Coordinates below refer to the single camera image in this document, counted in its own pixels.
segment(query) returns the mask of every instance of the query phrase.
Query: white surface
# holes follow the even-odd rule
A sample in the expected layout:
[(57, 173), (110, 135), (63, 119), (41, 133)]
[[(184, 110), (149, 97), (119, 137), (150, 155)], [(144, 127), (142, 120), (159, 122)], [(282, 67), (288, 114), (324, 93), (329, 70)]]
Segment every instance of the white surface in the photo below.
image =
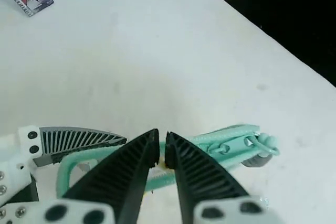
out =
[[(336, 89), (222, 0), (55, 0), (32, 18), (0, 6), (2, 134), (258, 124), (282, 155), (239, 168), (239, 182), (286, 223), (334, 217)], [(41, 171), (40, 188), (53, 188), (55, 169)], [(179, 223), (179, 212), (172, 186), (145, 196), (139, 223)]]

